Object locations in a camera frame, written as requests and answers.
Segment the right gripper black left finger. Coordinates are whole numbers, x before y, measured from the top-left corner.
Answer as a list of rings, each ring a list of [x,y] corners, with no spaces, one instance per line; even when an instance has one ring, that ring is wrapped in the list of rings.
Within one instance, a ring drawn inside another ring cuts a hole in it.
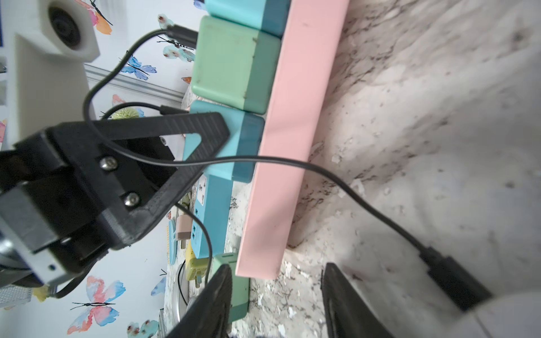
[[[229,265],[222,265],[213,274],[179,324],[166,337],[229,337],[228,318],[231,299],[231,269]]]

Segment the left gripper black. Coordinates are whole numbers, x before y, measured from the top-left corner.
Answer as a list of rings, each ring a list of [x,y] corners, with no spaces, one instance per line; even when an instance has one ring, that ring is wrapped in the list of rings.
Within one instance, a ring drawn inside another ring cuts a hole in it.
[[[164,135],[201,141],[183,169],[152,169],[105,145],[165,158]],[[221,114],[62,123],[1,152],[1,285],[62,284],[149,234],[229,138]]]

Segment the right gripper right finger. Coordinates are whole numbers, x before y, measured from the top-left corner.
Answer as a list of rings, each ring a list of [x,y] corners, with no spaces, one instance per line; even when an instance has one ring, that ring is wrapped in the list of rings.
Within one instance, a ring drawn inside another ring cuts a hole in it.
[[[327,263],[321,278],[329,337],[391,337],[335,263]]]

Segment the yellow charger plug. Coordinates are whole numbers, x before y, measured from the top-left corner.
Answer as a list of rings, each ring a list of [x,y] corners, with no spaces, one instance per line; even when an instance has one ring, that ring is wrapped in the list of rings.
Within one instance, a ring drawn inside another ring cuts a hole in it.
[[[187,281],[194,281],[195,287],[200,288],[209,267],[209,259],[198,259],[192,248],[192,243],[187,243],[185,251],[185,275]]]

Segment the pink charger plug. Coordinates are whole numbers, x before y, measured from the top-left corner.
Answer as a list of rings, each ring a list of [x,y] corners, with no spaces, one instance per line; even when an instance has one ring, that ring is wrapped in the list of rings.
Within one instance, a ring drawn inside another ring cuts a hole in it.
[[[182,214],[176,218],[175,238],[181,249],[186,249],[187,243],[192,236],[192,219],[189,215]]]

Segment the blue power strip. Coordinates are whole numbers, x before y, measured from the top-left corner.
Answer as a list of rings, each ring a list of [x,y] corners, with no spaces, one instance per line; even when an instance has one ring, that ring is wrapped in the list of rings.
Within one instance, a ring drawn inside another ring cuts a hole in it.
[[[213,249],[212,256],[224,253],[233,181],[202,175],[196,185],[194,211],[203,222]]]

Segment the pink power strip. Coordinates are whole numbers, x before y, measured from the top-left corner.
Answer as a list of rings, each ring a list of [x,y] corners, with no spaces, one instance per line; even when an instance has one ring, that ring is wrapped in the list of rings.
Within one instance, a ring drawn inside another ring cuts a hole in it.
[[[292,1],[259,153],[306,161],[349,3]],[[236,274],[273,280],[287,246],[304,171],[258,163]]]

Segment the green charger front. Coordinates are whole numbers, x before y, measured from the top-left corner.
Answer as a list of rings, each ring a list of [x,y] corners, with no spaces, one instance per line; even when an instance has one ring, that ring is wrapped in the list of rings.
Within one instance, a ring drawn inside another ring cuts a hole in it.
[[[249,311],[250,279],[236,275],[237,253],[223,253],[213,257],[211,273],[213,275],[220,266],[230,266],[232,274],[232,298],[228,322],[229,324],[243,319]]]

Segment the white mouse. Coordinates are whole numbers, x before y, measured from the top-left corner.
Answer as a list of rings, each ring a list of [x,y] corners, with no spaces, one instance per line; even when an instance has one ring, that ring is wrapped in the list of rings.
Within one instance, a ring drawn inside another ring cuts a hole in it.
[[[501,296],[464,314],[444,337],[539,337],[540,292]]]

